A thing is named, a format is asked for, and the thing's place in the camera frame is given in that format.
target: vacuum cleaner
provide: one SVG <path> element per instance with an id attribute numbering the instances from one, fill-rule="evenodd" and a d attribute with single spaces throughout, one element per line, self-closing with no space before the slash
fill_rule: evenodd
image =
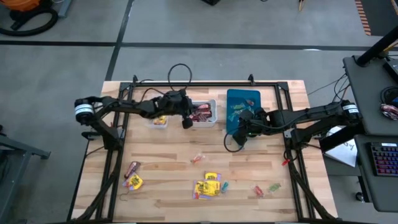
<path id="1" fill-rule="evenodd" d="M 14 21 L 11 30 L 0 27 L 0 34 L 13 37 L 41 34 L 51 29 L 58 21 L 58 13 L 52 9 L 51 0 L 0 0 L 0 4 L 11 10 L 10 17 Z M 27 21 L 43 13 L 51 14 L 51 19 L 46 24 L 35 29 L 18 31 Z"/>

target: headphones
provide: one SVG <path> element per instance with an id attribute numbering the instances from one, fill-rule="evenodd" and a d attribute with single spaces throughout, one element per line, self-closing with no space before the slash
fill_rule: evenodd
<path id="1" fill-rule="evenodd" d="M 381 112 L 390 119 L 398 120 L 398 87 L 387 87 L 380 92 Z"/>

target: black floor line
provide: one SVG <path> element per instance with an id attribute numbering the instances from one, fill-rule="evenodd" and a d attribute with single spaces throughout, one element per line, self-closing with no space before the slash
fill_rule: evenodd
<path id="1" fill-rule="evenodd" d="M 120 26 L 118 39 L 116 40 L 116 45 L 113 49 L 111 61 L 108 66 L 108 71 L 106 71 L 105 81 L 111 81 L 113 76 L 114 67 L 116 65 L 116 61 L 118 60 L 121 44 L 123 41 L 124 33 L 126 32 L 127 23 L 129 22 L 130 12 L 132 8 L 134 0 L 129 0 L 127 3 L 126 11 L 124 12 L 123 21 Z"/>
<path id="2" fill-rule="evenodd" d="M 366 51 L 371 46 L 324 46 L 324 45 L 267 45 L 267 44 L 183 44 L 183 43 L 122 43 L 121 47 L 185 48 L 185 49 L 259 49 L 259 50 L 339 50 Z"/>
<path id="3" fill-rule="evenodd" d="M 23 41 L 0 40 L 0 45 L 28 45 L 28 46 L 71 46 L 71 47 L 113 47 L 115 42 L 74 42 L 74 41 Z"/>

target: white paper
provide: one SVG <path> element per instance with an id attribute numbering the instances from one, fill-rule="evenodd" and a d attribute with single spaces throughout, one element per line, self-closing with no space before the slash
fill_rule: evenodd
<path id="1" fill-rule="evenodd" d="M 330 129 L 327 136 L 330 136 L 339 130 L 341 130 L 341 128 L 336 126 Z M 354 139 L 344 142 L 343 144 L 336 146 L 334 149 L 330 149 L 325 154 L 332 159 L 336 159 L 337 161 L 355 167 L 357 148 Z"/>

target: wooden table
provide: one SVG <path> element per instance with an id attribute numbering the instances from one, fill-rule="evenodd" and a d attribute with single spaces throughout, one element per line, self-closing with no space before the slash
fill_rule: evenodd
<path id="1" fill-rule="evenodd" d="M 294 110 L 309 107 L 304 82 L 287 81 Z M 117 97 L 120 82 L 105 82 L 102 95 Z M 193 100 L 217 101 L 218 121 L 213 128 L 184 130 L 181 117 L 169 118 L 167 129 L 150 129 L 148 120 L 132 114 L 126 132 L 122 174 L 119 180 L 114 222 L 276 222 L 296 221 L 289 169 L 283 162 L 284 141 L 281 134 L 250 139 L 245 150 L 229 153 L 223 146 L 226 128 L 227 87 L 191 87 L 187 95 Z M 266 111 L 276 110 L 273 87 L 244 87 L 261 92 L 261 104 Z M 133 98 L 140 100 L 145 88 L 136 88 Z M 159 94 L 149 91 L 145 99 Z M 105 117 L 110 124 L 113 114 Z M 93 141 L 88 152 L 102 146 L 102 139 Z M 201 152 L 204 161 L 193 165 L 190 160 Z M 337 216 L 333 196 L 321 151 L 308 147 L 303 150 L 310 188 L 323 206 Z M 89 155 L 84 164 L 72 218 L 81 215 L 98 193 L 101 185 L 106 151 Z M 137 173 L 144 185 L 126 195 L 122 186 L 131 161 L 142 163 Z M 218 172 L 229 182 L 226 194 L 211 200 L 192 199 L 193 181 L 203 179 L 205 171 Z M 275 183 L 282 187 L 270 194 L 267 188 Z M 260 186 L 266 193 L 256 198 L 252 188 Z M 306 210 L 301 192 L 303 209 Z M 109 197 L 105 199 L 104 215 Z"/>

